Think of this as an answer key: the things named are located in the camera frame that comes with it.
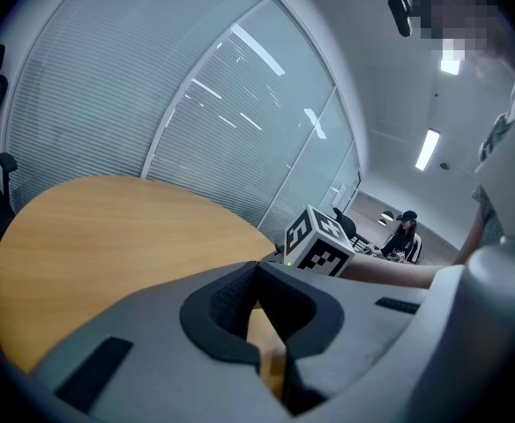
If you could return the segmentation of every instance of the person's arm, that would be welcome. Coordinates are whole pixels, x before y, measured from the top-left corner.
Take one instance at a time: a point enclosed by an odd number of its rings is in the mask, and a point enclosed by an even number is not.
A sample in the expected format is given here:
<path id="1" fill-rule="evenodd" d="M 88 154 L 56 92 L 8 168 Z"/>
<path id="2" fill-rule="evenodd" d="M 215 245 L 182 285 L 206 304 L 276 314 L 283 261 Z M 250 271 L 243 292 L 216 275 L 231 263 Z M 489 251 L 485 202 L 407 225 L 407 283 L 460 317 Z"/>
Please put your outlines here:
<path id="1" fill-rule="evenodd" d="M 436 273 L 444 267 L 387 262 L 372 256 L 355 254 L 340 277 L 390 286 L 429 288 Z"/>
<path id="2" fill-rule="evenodd" d="M 396 240 L 397 235 L 393 235 L 381 249 L 373 249 L 373 254 L 376 256 L 387 257 L 389 254 L 391 254 L 392 249 L 395 247 Z"/>
<path id="3" fill-rule="evenodd" d="M 414 236 L 413 247 L 410 249 L 408 253 L 406 263 L 409 264 L 418 264 L 420 260 L 420 253 L 422 251 L 422 238 L 420 235 L 416 234 Z"/>
<path id="4" fill-rule="evenodd" d="M 467 259 L 479 248 L 481 237 L 483 235 L 483 219 L 481 216 L 481 208 L 475 216 L 475 221 L 469 235 L 467 236 L 463 246 L 459 250 L 458 256 L 455 257 L 453 264 L 465 264 Z"/>

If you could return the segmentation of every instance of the black slot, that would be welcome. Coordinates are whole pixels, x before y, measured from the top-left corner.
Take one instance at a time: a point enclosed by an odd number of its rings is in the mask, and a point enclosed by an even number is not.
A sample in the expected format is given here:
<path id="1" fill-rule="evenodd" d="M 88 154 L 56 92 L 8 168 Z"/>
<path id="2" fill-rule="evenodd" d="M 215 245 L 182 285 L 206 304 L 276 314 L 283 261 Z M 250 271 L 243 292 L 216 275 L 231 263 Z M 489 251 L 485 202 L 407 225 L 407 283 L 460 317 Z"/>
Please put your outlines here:
<path id="1" fill-rule="evenodd" d="M 132 342 L 110 337 L 73 372 L 56 396 L 87 413 L 132 348 Z"/>
<path id="2" fill-rule="evenodd" d="M 397 312 L 403 312 L 405 314 L 414 315 L 420 304 L 414 304 L 413 302 L 394 300 L 393 298 L 381 298 L 375 303 L 376 306 L 390 308 Z"/>

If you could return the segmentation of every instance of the ceiling light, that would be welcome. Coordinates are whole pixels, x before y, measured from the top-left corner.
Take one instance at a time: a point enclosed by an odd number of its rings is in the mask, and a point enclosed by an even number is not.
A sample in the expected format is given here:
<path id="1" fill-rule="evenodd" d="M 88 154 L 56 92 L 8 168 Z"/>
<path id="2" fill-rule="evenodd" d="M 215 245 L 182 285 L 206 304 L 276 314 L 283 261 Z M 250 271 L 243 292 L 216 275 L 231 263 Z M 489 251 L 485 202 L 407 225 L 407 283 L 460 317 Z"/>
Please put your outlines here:
<path id="1" fill-rule="evenodd" d="M 285 71 L 279 63 L 275 61 L 275 59 L 269 54 L 267 50 L 263 48 L 263 46 L 257 42 L 251 34 L 249 34 L 246 30 L 244 30 L 238 24 L 232 25 L 232 33 L 238 36 L 242 41 L 244 41 L 249 48 L 251 48 L 254 52 L 256 52 L 259 57 L 265 61 L 265 63 L 272 68 L 272 71 L 277 75 L 285 74 Z"/>
<path id="2" fill-rule="evenodd" d="M 240 116 L 243 117 L 249 123 L 251 123 L 256 129 L 261 130 L 261 127 L 257 125 L 255 122 L 253 122 L 247 115 L 245 115 L 244 113 L 240 113 Z"/>
<path id="3" fill-rule="evenodd" d="M 440 132 L 435 131 L 433 129 L 429 129 L 426 134 L 426 139 L 424 140 L 424 145 L 422 146 L 422 150 L 420 152 L 420 157 L 418 157 L 418 161 L 416 161 L 416 167 L 423 171 L 428 165 L 430 158 L 432 157 L 432 153 L 434 153 L 434 149 L 437 146 L 437 140 L 440 138 Z"/>
<path id="4" fill-rule="evenodd" d="M 229 123 L 230 125 L 232 125 L 232 127 L 236 128 L 236 126 L 233 123 L 231 123 L 228 119 L 222 117 L 221 115 L 219 115 L 219 119 L 222 119 L 222 121 L 224 121 L 225 123 Z"/>
<path id="5" fill-rule="evenodd" d="M 193 83 L 195 85 L 199 85 L 200 87 L 202 87 L 204 90 L 208 91 L 210 94 L 212 94 L 214 97 L 218 97 L 219 99 L 222 99 L 222 96 L 218 93 L 216 93 L 215 91 L 213 91 L 211 88 L 209 88 L 207 85 L 203 85 L 200 81 L 198 81 L 197 79 L 193 79 L 192 80 Z"/>
<path id="6" fill-rule="evenodd" d="M 310 108 L 304 108 L 304 114 L 306 114 L 306 116 L 309 117 L 310 123 L 313 125 L 313 127 L 316 124 L 316 131 L 317 131 L 318 137 L 320 139 L 326 139 L 326 134 L 322 130 L 322 127 L 320 126 L 320 122 L 318 121 L 317 115 L 315 115 L 314 111 L 311 110 Z"/>
<path id="7" fill-rule="evenodd" d="M 452 75 L 459 73 L 459 60 L 442 60 L 440 62 L 440 69 Z"/>
<path id="8" fill-rule="evenodd" d="M 394 221 L 394 216 L 392 215 L 392 212 L 385 210 L 383 213 L 381 213 L 381 216 L 385 219 L 388 219 L 390 221 Z"/>

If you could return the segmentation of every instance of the glass wall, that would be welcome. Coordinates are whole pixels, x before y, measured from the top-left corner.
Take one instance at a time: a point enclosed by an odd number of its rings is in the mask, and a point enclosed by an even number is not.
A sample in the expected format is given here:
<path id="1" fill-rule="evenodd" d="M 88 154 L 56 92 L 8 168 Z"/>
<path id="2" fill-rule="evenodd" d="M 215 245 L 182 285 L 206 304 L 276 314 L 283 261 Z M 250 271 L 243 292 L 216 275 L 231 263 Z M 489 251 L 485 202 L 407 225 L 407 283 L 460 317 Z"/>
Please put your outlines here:
<path id="1" fill-rule="evenodd" d="M 353 143 L 318 209 L 332 217 L 335 217 L 333 207 L 339 208 L 341 212 L 346 210 L 347 203 L 360 184 L 359 172 L 360 164 L 355 143 Z"/>
<path id="2" fill-rule="evenodd" d="M 267 238 L 281 244 L 286 226 L 307 204 L 318 208 L 352 141 L 352 131 L 340 97 L 333 93 L 291 174 L 258 226 Z"/>
<path id="3" fill-rule="evenodd" d="M 65 0 L 13 96 L 7 149 L 19 163 L 15 210 L 76 177 L 140 175 L 177 87 L 260 1 Z"/>
<path id="4" fill-rule="evenodd" d="M 306 204 L 331 214 L 357 188 L 336 86 L 279 0 L 64 0 L 11 86 L 16 212 L 70 179 L 141 176 L 282 242 Z"/>
<path id="5" fill-rule="evenodd" d="M 175 108 L 148 178 L 222 204 L 257 226 L 333 84 L 275 0 L 231 27 Z"/>

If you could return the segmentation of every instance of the wooden table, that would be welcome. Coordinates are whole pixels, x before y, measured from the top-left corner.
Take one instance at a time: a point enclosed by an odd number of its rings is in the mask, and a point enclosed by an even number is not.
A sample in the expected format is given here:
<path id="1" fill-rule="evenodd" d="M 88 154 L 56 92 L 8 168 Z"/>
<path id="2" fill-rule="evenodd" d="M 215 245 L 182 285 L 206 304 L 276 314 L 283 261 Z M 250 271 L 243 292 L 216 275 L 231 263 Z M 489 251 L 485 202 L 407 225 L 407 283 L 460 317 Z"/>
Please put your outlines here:
<path id="1" fill-rule="evenodd" d="M 122 297 L 274 246 L 225 208 L 171 185 L 88 177 L 58 185 L 17 215 L 0 244 L 0 343 L 29 372 L 81 324 Z M 284 345 L 263 311 L 248 341 L 278 394 Z"/>

